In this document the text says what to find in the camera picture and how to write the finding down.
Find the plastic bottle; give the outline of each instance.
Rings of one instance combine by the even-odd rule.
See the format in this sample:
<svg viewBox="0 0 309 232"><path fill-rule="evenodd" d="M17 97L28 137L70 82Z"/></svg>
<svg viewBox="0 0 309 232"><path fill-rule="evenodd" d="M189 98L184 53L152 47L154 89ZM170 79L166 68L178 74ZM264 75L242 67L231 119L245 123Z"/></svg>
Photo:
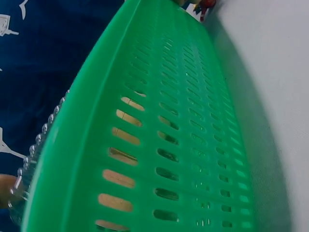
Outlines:
<svg viewBox="0 0 309 232"><path fill-rule="evenodd" d="M30 146L29 156L24 158L23 168L18 169L18 178L14 187L10 190L12 199L9 201L9 210L11 219L17 225L21 225L24 214L25 204L28 200L29 190L31 188L31 181L37 166L37 162L41 156L41 151L47 138L48 132L58 115L62 104L65 102L66 96L60 100L58 106L55 107L54 112L48 117L48 122L42 126L42 133L36 137L36 144Z"/></svg>

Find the white print on fabric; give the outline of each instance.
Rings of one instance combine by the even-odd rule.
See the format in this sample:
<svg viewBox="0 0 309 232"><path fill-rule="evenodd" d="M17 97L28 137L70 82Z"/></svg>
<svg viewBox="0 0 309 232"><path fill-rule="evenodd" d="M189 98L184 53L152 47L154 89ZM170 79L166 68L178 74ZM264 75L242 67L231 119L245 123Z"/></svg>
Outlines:
<svg viewBox="0 0 309 232"><path fill-rule="evenodd" d="M9 35L9 34L19 35L18 32L15 32L9 29L10 19L11 17L9 15L0 14L0 36Z"/></svg>
<svg viewBox="0 0 309 232"><path fill-rule="evenodd" d="M21 16L23 18L23 20L25 20L26 18L26 3L28 2L29 0L24 0L24 2L22 4L19 5L20 9L21 9Z"/></svg>
<svg viewBox="0 0 309 232"><path fill-rule="evenodd" d="M18 152L16 151L13 151L11 150L7 144L5 144L5 142L3 141L3 136L2 136L2 133L3 133L3 129L2 127L0 127L0 152L3 152L3 153L8 153L8 154L11 154L13 156L17 156L19 158L25 158L26 156L22 155L22 154L19 154Z"/></svg>

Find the dark blue shirt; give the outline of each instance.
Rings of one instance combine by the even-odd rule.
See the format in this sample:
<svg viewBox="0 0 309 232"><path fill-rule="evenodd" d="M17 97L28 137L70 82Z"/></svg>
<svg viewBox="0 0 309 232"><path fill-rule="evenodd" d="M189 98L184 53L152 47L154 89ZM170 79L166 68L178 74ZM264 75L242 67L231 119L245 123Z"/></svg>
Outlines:
<svg viewBox="0 0 309 232"><path fill-rule="evenodd" d="M124 0L0 0L0 173L22 156ZM0 210L0 232L18 228Z"/></svg>

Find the green plastic basket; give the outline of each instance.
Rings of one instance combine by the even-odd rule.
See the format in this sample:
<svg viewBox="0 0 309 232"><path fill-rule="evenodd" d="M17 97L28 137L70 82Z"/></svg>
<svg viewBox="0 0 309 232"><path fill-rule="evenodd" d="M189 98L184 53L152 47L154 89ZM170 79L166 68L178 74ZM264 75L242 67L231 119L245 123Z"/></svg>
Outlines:
<svg viewBox="0 0 309 232"><path fill-rule="evenodd" d="M256 229L214 49L169 0L128 0L97 42L47 139L22 231L96 232L100 220L132 232Z"/></svg>

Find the hand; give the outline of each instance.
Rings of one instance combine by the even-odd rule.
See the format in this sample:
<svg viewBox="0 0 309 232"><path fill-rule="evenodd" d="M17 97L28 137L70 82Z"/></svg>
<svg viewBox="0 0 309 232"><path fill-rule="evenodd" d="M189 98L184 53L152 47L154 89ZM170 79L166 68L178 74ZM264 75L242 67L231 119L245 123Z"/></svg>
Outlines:
<svg viewBox="0 0 309 232"><path fill-rule="evenodd" d="M10 189L14 186L15 181L15 176L0 174L0 209L8 207L11 197Z"/></svg>

